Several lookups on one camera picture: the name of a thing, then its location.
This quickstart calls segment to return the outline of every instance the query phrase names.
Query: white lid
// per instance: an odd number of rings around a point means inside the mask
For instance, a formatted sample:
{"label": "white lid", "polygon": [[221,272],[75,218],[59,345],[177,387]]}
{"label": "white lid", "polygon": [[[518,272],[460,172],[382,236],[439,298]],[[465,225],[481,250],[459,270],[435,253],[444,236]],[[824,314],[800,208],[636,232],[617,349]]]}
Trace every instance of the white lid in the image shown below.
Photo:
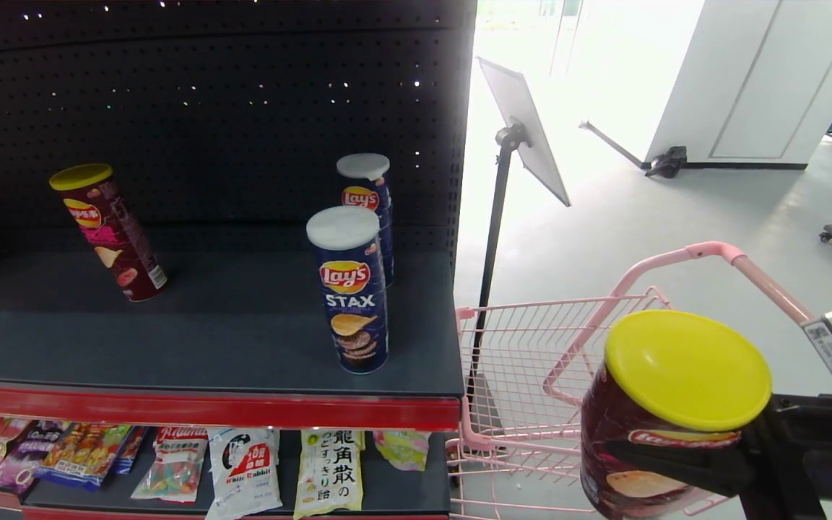
{"label": "white lid", "polygon": [[342,177],[377,181],[390,169],[390,159],[380,154],[346,155],[336,161],[336,169]]}
{"label": "white lid", "polygon": [[307,221],[307,239],[317,247],[344,251],[373,241],[381,228],[374,211],[357,205],[337,205]]}

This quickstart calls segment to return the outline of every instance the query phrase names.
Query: black pegboard wall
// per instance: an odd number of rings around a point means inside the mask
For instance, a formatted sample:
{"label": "black pegboard wall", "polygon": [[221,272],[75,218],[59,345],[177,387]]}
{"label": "black pegboard wall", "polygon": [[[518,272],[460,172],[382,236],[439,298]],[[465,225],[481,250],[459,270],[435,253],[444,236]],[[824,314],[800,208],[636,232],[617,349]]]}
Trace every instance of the black pegboard wall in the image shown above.
{"label": "black pegboard wall", "polygon": [[474,15],[449,0],[0,2],[0,227],[68,227],[46,180],[85,162],[115,165],[165,234],[290,227],[337,203],[338,157],[377,151],[402,244],[453,254]]}

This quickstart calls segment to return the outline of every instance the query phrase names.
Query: wire basket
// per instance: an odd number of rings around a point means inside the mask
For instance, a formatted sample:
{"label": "wire basket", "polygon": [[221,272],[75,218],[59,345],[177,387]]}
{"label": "wire basket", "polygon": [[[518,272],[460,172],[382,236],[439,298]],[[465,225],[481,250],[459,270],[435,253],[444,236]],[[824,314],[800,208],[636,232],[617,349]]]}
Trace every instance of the wire basket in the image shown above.
{"label": "wire basket", "polygon": [[[796,322],[808,313],[736,247],[699,243],[641,261],[604,298],[460,308],[467,394],[459,437],[446,442],[456,489],[453,518],[535,520],[598,514],[581,486],[581,403],[603,360],[605,332],[621,316],[668,309],[657,287],[628,294],[654,267],[722,256]],[[725,497],[693,488],[687,516]]]}

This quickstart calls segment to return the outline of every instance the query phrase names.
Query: white wall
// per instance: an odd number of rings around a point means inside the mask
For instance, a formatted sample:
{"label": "white wall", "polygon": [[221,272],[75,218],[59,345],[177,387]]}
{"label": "white wall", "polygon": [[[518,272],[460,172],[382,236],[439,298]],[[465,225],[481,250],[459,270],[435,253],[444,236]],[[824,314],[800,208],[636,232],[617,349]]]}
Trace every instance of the white wall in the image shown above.
{"label": "white wall", "polygon": [[832,121],[832,0],[706,0],[645,157],[805,164]]}
{"label": "white wall", "polygon": [[645,157],[704,0],[585,0],[568,73],[581,115]]}

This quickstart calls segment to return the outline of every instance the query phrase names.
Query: lay's stax can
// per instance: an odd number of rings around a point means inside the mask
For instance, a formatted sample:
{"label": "lay's stax can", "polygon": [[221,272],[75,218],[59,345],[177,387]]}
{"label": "lay's stax can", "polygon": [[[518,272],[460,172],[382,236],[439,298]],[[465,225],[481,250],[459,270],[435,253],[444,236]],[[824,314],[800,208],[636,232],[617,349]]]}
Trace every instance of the lay's stax can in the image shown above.
{"label": "lay's stax can", "polygon": [[126,209],[111,165],[65,169],[50,177],[50,187],[59,191],[85,240],[129,300],[142,302],[159,294],[168,279],[146,233]]}
{"label": "lay's stax can", "polygon": [[374,372],[387,361],[379,228],[376,214],[363,207],[331,207],[307,221],[339,364],[353,374]]}
{"label": "lay's stax can", "polygon": [[615,458],[611,442],[723,450],[740,441],[772,395],[763,356],[703,316],[647,310],[622,317],[582,404],[580,481],[611,520],[660,518],[696,488]]}
{"label": "lay's stax can", "polygon": [[352,154],[336,161],[336,169],[347,184],[342,191],[342,205],[366,207],[380,220],[381,258],[387,287],[394,281],[393,204],[384,178],[389,168],[390,159],[380,154]]}

